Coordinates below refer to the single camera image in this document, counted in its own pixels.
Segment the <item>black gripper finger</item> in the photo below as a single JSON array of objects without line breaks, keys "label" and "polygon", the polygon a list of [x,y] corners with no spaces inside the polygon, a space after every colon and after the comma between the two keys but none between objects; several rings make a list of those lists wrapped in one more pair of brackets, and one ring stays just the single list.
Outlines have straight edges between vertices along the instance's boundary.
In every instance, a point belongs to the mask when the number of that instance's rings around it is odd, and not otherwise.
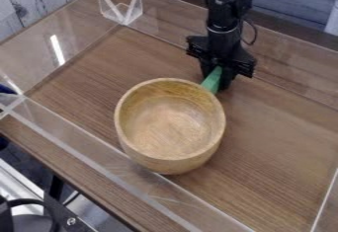
[{"label": "black gripper finger", "polygon": [[212,72],[212,70],[215,68],[215,64],[208,60],[200,59],[199,65],[200,65],[200,71],[202,71],[203,78],[207,78],[207,76],[210,75],[210,73]]},{"label": "black gripper finger", "polygon": [[238,70],[232,67],[223,67],[220,74],[219,90],[223,91],[230,88],[232,80],[236,78]]}]

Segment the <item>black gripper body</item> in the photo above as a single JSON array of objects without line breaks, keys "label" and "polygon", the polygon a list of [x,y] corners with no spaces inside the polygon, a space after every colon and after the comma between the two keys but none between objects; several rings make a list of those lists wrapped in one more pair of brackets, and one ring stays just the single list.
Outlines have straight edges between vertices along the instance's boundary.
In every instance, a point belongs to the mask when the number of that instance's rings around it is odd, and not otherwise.
[{"label": "black gripper body", "polygon": [[256,59],[244,50],[240,35],[238,27],[228,31],[215,31],[207,28],[206,36],[186,38],[186,53],[198,60],[211,61],[215,67],[232,67],[238,70],[238,74],[252,78]]}]

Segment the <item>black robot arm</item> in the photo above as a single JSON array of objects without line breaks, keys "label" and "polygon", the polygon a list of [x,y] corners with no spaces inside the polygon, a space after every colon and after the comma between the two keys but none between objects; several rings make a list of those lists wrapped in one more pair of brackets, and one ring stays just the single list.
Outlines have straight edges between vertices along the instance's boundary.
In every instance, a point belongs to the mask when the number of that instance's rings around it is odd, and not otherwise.
[{"label": "black robot arm", "polygon": [[252,0],[204,0],[204,3],[207,35],[186,38],[186,53],[199,61],[202,85],[218,93],[230,88],[238,75],[254,77],[256,58],[243,44],[255,43],[258,30],[246,19]]}]

